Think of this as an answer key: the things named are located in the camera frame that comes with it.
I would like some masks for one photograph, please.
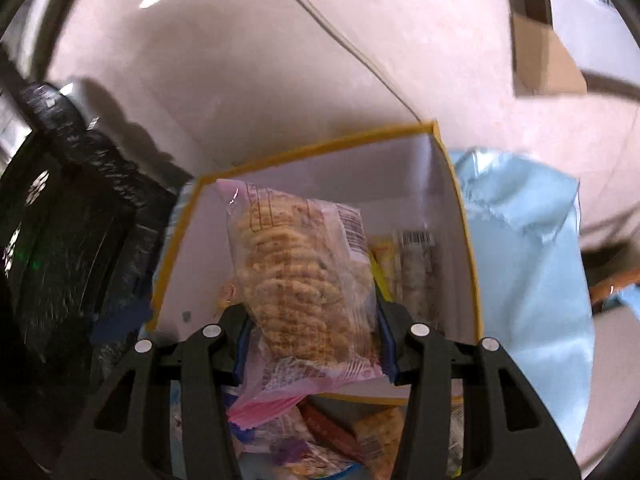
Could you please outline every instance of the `pink plastic wrapper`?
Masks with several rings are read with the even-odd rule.
[[[219,180],[239,295],[258,325],[229,420],[251,428],[303,397],[382,374],[359,210]]]

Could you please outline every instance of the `round metal screw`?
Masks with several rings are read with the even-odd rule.
[[[149,339],[141,339],[136,343],[134,348],[136,349],[136,352],[138,352],[139,354],[144,354],[146,352],[149,352],[149,350],[151,350],[153,345],[154,344],[151,341],[149,341]]]
[[[207,325],[202,329],[204,337],[218,337],[222,334],[222,329],[218,325]]]
[[[500,343],[498,343],[498,340],[493,337],[485,337],[482,339],[482,347],[489,352],[495,352],[500,348]]]
[[[411,325],[411,333],[418,337],[425,337],[429,335],[431,330],[424,323],[415,323]]]

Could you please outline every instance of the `light blue bag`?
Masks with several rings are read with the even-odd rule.
[[[509,153],[450,156],[478,266],[484,334],[510,353],[575,450],[594,349],[578,182]]]

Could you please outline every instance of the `tile floor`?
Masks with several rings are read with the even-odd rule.
[[[76,0],[49,79],[100,85],[191,173],[414,121],[294,0],[141,1]],[[580,178],[584,245],[640,224],[638,103],[515,98],[508,0],[309,1],[447,146],[530,153]]]

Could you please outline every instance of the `stack of cookies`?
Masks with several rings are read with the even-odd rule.
[[[335,205],[264,188],[247,195],[230,213],[234,267],[274,357],[330,365],[362,355],[372,281],[349,258]]]

